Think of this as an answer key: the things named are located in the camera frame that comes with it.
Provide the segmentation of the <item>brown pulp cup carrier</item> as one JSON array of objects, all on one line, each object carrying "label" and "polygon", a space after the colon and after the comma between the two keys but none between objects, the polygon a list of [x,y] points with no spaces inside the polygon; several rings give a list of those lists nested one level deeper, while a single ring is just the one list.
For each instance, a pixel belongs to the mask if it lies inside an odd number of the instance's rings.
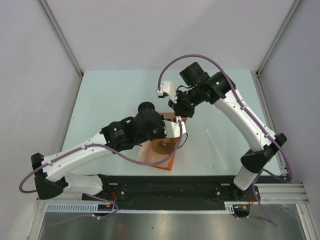
[{"label": "brown pulp cup carrier", "polygon": [[174,151],[178,140],[178,137],[153,140],[151,143],[151,148],[157,154],[170,155]]}]

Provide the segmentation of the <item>orange paper bag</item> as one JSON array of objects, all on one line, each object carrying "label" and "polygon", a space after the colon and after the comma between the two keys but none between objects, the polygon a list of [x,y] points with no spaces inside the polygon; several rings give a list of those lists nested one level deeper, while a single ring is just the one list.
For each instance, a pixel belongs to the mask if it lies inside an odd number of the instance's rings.
[{"label": "orange paper bag", "polygon": [[[174,112],[161,112],[165,120],[174,122]],[[147,141],[141,144],[137,161],[142,163],[156,163],[168,157],[178,146],[179,134],[177,138],[163,138]],[[153,168],[171,171],[175,160],[175,154],[166,162],[154,165]]]}]

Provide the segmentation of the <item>black plastic cup lid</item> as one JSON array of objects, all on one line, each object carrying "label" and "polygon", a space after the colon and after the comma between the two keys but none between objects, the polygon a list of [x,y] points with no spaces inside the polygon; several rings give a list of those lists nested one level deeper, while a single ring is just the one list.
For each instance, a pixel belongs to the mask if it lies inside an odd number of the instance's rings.
[{"label": "black plastic cup lid", "polygon": [[144,101],[138,106],[139,113],[142,111],[154,111],[154,110],[155,110],[154,104],[149,101]]}]

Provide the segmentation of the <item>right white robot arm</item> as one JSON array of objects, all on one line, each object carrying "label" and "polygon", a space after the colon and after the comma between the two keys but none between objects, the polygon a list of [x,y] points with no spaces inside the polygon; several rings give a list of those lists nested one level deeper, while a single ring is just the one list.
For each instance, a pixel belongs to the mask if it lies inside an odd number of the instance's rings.
[{"label": "right white robot arm", "polygon": [[249,194],[248,188],[284,145],[287,137],[269,129],[252,113],[225,72],[219,71],[210,76],[194,62],[179,74],[190,89],[177,91],[176,102],[170,103],[174,112],[181,117],[191,118],[196,106],[203,102],[210,103],[228,117],[249,145],[249,150],[240,159],[242,166],[230,188],[231,196],[242,201]]}]

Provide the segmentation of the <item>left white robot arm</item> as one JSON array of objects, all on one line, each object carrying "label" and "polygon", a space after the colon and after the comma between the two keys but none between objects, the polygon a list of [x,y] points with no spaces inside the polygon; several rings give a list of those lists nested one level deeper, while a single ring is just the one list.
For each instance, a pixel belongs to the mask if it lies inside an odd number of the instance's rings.
[{"label": "left white robot arm", "polygon": [[31,162],[38,197],[48,200],[62,193],[81,193],[88,198],[96,196],[105,200],[111,188],[102,174],[79,175],[72,171],[103,156],[131,150],[165,136],[165,118],[151,102],[143,102],[136,116],[111,122],[76,147],[47,156],[36,153],[31,156]]}]

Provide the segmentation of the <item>white wrapped straw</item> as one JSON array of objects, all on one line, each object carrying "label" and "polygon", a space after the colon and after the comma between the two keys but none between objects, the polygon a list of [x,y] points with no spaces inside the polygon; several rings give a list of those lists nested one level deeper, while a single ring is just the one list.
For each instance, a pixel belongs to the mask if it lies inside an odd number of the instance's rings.
[{"label": "white wrapped straw", "polygon": [[205,132],[206,132],[206,134],[208,135],[208,137],[209,137],[209,139],[210,139],[210,141],[211,141],[211,143],[212,143],[212,145],[213,145],[213,147],[214,147],[214,149],[215,149],[215,151],[216,151],[216,153],[217,153],[217,155],[218,155],[218,157],[219,157],[219,160],[220,160],[220,162],[221,162],[221,164],[222,164],[222,166],[223,166],[223,169],[226,171],[226,170],[227,170],[227,166],[226,166],[225,161],[224,161],[224,159],[222,158],[222,156],[221,156],[221,154],[220,154],[220,152],[219,152],[219,150],[218,150],[218,148],[217,148],[217,145],[216,145],[214,139],[212,138],[212,136],[211,136],[211,134],[210,134],[210,131],[206,128],[206,129],[205,129]]}]

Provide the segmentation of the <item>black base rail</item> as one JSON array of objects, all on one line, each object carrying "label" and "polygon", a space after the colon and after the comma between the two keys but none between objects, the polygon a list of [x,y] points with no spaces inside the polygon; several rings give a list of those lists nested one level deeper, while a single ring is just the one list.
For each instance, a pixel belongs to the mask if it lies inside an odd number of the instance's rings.
[{"label": "black base rail", "polygon": [[128,176],[106,175],[107,184],[97,197],[116,199],[120,210],[142,211],[217,211],[225,202],[246,202],[261,194],[258,186],[244,192],[231,183],[234,176]]}]

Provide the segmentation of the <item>right aluminium frame post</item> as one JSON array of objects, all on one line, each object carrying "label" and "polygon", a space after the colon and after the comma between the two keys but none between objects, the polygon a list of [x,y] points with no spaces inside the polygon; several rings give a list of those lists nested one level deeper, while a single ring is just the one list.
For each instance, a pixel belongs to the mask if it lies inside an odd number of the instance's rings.
[{"label": "right aluminium frame post", "polygon": [[287,28],[290,26],[293,18],[295,17],[296,13],[298,12],[301,4],[303,3],[303,0],[294,0],[286,13],[279,29],[277,30],[274,38],[272,39],[272,42],[270,46],[268,47],[261,63],[259,64],[257,70],[255,71],[255,75],[259,78],[261,74],[263,73],[266,65],[270,61],[271,57],[273,56],[277,46],[279,45],[280,41],[282,40]]}]

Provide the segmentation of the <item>aluminium frame post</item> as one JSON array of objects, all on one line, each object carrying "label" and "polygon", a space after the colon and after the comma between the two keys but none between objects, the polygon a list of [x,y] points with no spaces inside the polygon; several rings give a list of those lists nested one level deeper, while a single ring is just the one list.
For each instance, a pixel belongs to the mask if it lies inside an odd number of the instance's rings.
[{"label": "aluminium frame post", "polygon": [[277,46],[279,45],[280,41],[282,40],[287,28],[290,26],[293,18],[295,17],[296,13],[298,12],[301,4],[303,3],[303,0],[294,0],[286,13],[279,29],[277,30],[274,38],[272,39],[272,42],[270,46],[268,47],[261,63],[259,64],[257,70],[255,71],[255,75],[259,78],[261,74],[263,73],[266,65],[270,61],[271,57],[273,56]]},{"label": "aluminium frame post", "polygon": [[59,41],[64,53],[66,54],[67,58],[69,59],[71,65],[73,66],[75,72],[79,76],[80,79],[83,78],[84,72],[81,70],[80,64],[78,63],[70,44],[68,43],[65,34],[63,33],[49,3],[47,0],[37,0],[45,18],[47,19],[53,33],[55,34],[57,40]]}]

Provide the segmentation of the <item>left aluminium frame post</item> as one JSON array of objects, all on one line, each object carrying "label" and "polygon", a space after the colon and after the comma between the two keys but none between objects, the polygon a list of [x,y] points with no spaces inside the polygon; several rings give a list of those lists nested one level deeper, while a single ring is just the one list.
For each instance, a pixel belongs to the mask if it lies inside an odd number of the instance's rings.
[{"label": "left aluminium frame post", "polygon": [[70,44],[68,43],[65,34],[63,33],[49,3],[47,0],[37,0],[45,18],[47,19],[53,33],[55,34],[57,40],[59,41],[64,53],[66,54],[67,58],[69,59],[71,65],[73,66],[75,72],[79,76],[80,79],[83,78],[84,72],[81,70],[80,64],[78,63]]}]

